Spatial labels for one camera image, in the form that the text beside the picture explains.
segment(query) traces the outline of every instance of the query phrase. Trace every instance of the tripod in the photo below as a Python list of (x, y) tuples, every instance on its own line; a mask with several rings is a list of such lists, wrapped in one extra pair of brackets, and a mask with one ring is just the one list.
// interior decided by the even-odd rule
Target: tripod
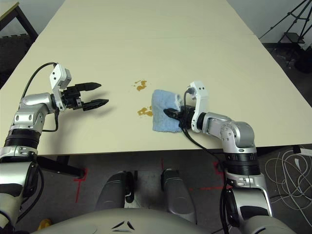
[[(303, 7), (303, 9), (300, 11), (300, 13), (296, 16), (294, 14), (294, 11), (297, 10), (300, 6), (302, 6), (304, 3), (306, 2), (305, 6)], [(282, 39), (286, 36), (291, 43), (297, 43), (297, 44), (303, 44), (305, 43), (303, 40), (303, 37), (307, 34), (307, 32), (312, 28), (312, 24), (306, 29), (306, 26), (308, 24), (308, 21), (310, 20), (310, 16), (312, 13), (312, 4), (309, 10), (309, 13), (307, 15), (306, 18), (302, 18), (302, 14), (305, 12), (305, 10), (308, 8), (308, 6), (310, 5), (310, 3), (312, 2), (312, 0), (303, 0), (299, 5), (297, 5), (292, 11), (288, 12), (287, 15), (282, 18), (279, 22), (277, 22), (274, 26), (270, 27), (270, 29), (265, 32), (261, 37), (259, 37), (259, 39), (263, 38), (265, 35), (267, 35), (271, 30), (273, 30), (277, 25), (279, 25), (284, 19), (286, 19), (288, 16), (293, 16), (295, 19), (292, 22), (291, 26), (287, 29), (287, 31), (282, 35), (282, 37), (280, 38), (280, 40), (277, 42), (276, 46), (273, 48), (272, 51), (276, 50), (276, 48), (278, 47), (279, 43), (281, 43)], [(297, 33), (290, 33), (290, 29), (298, 22), (298, 20), (304, 20), (305, 23), (303, 25), (303, 28), (301, 30), (300, 35), (298, 36)], [(288, 60), (287, 66), (289, 65), (290, 61), (292, 60), (293, 54), (294, 54), (295, 50), (292, 50), (292, 53), (290, 55), (290, 58)]]
[[(309, 0), (306, 5), (303, 7), (303, 9), (301, 10), (301, 12), (299, 13), (299, 15), (294, 15), (293, 12), (295, 10), (297, 10), (301, 5), (303, 5), (307, 0), (303, 0), (299, 5), (297, 5), (292, 11), (288, 12), (287, 15), (282, 18), (279, 22), (277, 22), (274, 26), (270, 27), (270, 29), (264, 33), (261, 37), (259, 37), (259, 39), (263, 38), (265, 35), (267, 35), (268, 32), (270, 32), (271, 30), (273, 30), (277, 25), (279, 25), (284, 19), (286, 19), (288, 16), (293, 16), (295, 19), (294, 21), (292, 22), (291, 26), (287, 29), (287, 31), (284, 33), (287, 34), (289, 32), (289, 30), (294, 26), (295, 23), (297, 23), (298, 20), (305, 20), (305, 23), (303, 25), (303, 28), (301, 30), (301, 33), (300, 33), (300, 36), (297, 38), (297, 43), (299, 43), (303, 37), (306, 35), (306, 33), (312, 28), (312, 24), (310, 25), (309, 28), (307, 28), (306, 31), (305, 28), (307, 26), (307, 23), (308, 21), (310, 20), (310, 15), (311, 15), (311, 12), (312, 12), (312, 5), (311, 5), (311, 8), (310, 8), (310, 11), (308, 13), (308, 16), (306, 18), (302, 18), (301, 15), (304, 13), (304, 11), (306, 10), (306, 8), (310, 5), (310, 3), (312, 2), (312, 0)], [(277, 42), (277, 44), (279, 44), (281, 42), (281, 40), (283, 39), (284, 35), (281, 37), (281, 39)]]

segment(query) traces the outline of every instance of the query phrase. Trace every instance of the table leg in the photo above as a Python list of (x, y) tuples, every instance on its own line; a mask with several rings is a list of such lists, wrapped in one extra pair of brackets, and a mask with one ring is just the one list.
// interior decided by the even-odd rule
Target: table leg
[(9, 14), (7, 14), (1, 21), (0, 21), (0, 31), (14, 19), (18, 13), (16, 11), (11, 11)]
[(263, 156), (269, 154), (275, 150), (284, 148), (285, 146), (267, 146), (267, 147), (257, 147), (257, 156)]
[(28, 19), (26, 18), (26, 16), (24, 15), (24, 13), (22, 12), (22, 10), (20, 9), (19, 6), (17, 6), (14, 9), (14, 11), (17, 13), (16, 18), (18, 19), (18, 21), (21, 23), (23, 28), (26, 30), (26, 32), (28, 33), (28, 35), (30, 36), (32, 41), (35, 42), (36, 38), (38, 37), (38, 34), (35, 31), (35, 29), (33, 28), (33, 26), (31, 25), (31, 23), (28, 21)]
[(68, 160), (69, 156), (58, 156), (56, 161), (46, 157), (37, 157), (37, 163), (45, 171), (82, 178), (84, 176), (84, 170), (67, 165)]

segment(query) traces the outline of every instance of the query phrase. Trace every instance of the white cable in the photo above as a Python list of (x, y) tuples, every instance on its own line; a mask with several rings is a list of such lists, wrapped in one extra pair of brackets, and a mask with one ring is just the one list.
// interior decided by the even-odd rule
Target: white cable
[[(279, 185), (284, 190), (285, 194), (287, 194), (287, 196), (281, 196), (281, 198), (279, 198), (279, 199), (277, 199), (277, 200), (275, 200), (275, 201), (273, 201), (271, 203), (282, 201), (289, 208), (291, 208), (293, 210), (299, 210), (301, 212), (302, 216), (304, 217), (304, 219), (306, 220), (306, 222), (312, 227), (312, 224), (309, 222), (309, 220), (307, 219), (306, 215), (303, 213), (303, 209), (308, 208), (312, 204), (312, 198), (306, 195), (306, 192), (308, 190), (312, 189), (312, 184), (307, 179), (307, 176), (309, 175), (309, 173), (311, 171), (312, 159), (311, 159), (311, 157), (309, 157), (309, 159), (310, 159), (310, 165), (309, 165), (307, 160), (305, 159), (305, 157), (303, 155), (291, 154), (289, 156), (286, 156), (286, 154), (288, 154), (290, 152), (293, 152), (293, 151), (292, 150), (286, 151), (283, 154), (282, 158), (280, 158), (280, 153), (279, 153), (276, 158), (270, 158), (269, 160), (267, 160), (267, 162), (265, 164), (265, 173), (266, 173), (267, 177), (269, 178), (269, 180), (271, 180), (272, 182), (274, 182), (276, 184), (276, 188), (278, 190), (278, 194), (281, 195)], [(300, 157), (301, 159), (303, 159), (303, 161), (305, 162), (304, 170), (303, 170), (302, 167), (301, 167), (301, 170), (299, 170), (299, 168), (296, 165), (294, 165), (294, 164), (289, 162), (289, 159), (294, 157), (294, 156)], [(272, 179), (269, 176), (269, 173), (267, 171), (267, 165), (272, 160), (275, 160), (275, 166), (274, 166), (274, 176), (275, 176), (275, 179)], [(277, 181), (277, 162), (278, 161), (281, 162), (281, 167), (282, 167), (282, 172), (283, 172), (283, 173), (280, 173), (280, 174), (283, 174), (283, 176), (284, 176), (284, 178), (282, 179), (281, 182)], [(292, 177), (292, 175), (289, 173), (288, 166), (293, 167), (295, 170), (297, 170), (300, 173), (300, 176), (297, 179), (294, 179)], [(306, 181), (308, 183), (308, 187), (306, 189), (302, 189), (302, 187), (301, 187), (302, 181)], [(302, 197), (302, 196), (308, 200), (308, 204), (305, 205), (305, 206), (300, 207), (295, 199), (297, 199), (298, 197)], [(289, 204), (285, 200), (287, 198), (290, 198), (291, 201), (293, 202), (293, 204), (295, 204), (296, 207), (293, 207), (293, 205)]]

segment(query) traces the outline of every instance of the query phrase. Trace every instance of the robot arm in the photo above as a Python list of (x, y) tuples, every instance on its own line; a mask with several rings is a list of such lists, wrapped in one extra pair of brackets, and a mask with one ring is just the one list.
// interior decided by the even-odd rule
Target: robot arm
[[(53, 94), (28, 95), (20, 101), (4, 147), (0, 149), (0, 229), (6, 225), (15, 226), (22, 201), (35, 193), (39, 173), (36, 162), (39, 138), (42, 132), (58, 129), (59, 112), (66, 108), (87, 111), (108, 102), (97, 99), (84, 103), (80, 99), (80, 91), (94, 90), (101, 85), (83, 83), (67, 87), (71, 79), (69, 70), (56, 64), (50, 75)], [(44, 130), (46, 115), (53, 113), (56, 129)]]
[[(181, 111), (166, 109), (164, 113), (180, 121), (180, 127), (202, 132), (221, 140), (226, 159), (226, 181), (232, 186), (226, 189), (225, 204), (228, 222), (242, 233), (259, 233), (270, 227), (283, 233), (286, 225), (273, 218), (264, 175), (260, 172), (254, 144), (254, 131), (245, 122), (233, 121), (227, 116), (205, 112), (208, 93), (201, 81), (192, 82), (188, 93), (196, 99), (196, 107), (184, 106)], [(257, 216), (266, 216), (255, 222)]]

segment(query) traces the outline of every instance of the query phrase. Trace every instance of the brown stain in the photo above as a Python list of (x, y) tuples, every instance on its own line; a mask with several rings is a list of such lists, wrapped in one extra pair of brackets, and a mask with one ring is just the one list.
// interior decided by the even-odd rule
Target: brown stain
[(147, 115), (147, 116), (150, 116), (150, 117), (153, 116), (153, 112), (152, 111), (147, 111), (146, 107), (143, 107), (137, 113), (138, 113), (139, 116), (142, 116), (142, 115)]
[(146, 80), (142, 80), (141, 85), (139, 85), (136, 89), (138, 91), (140, 91), (140, 90), (145, 89), (145, 88), (146, 88)]

